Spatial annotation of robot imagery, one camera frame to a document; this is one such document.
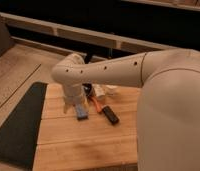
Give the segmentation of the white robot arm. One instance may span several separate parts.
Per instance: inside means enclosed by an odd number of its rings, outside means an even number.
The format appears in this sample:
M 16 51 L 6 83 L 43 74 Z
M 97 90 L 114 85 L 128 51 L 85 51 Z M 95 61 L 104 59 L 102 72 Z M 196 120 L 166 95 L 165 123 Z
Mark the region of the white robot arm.
M 139 87 L 139 171 L 200 171 L 200 52 L 153 51 L 86 64 L 71 54 L 52 69 L 64 99 L 82 101 L 83 83 Z

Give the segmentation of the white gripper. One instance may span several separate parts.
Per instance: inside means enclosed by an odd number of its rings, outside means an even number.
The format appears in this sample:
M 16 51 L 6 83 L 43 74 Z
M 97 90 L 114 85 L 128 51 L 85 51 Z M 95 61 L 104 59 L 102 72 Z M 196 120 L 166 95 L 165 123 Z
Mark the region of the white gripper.
M 82 104 L 84 102 L 84 90 L 81 84 L 76 85 L 63 85 L 63 98 L 65 106 L 63 107 L 63 113 L 67 114 L 70 106 Z

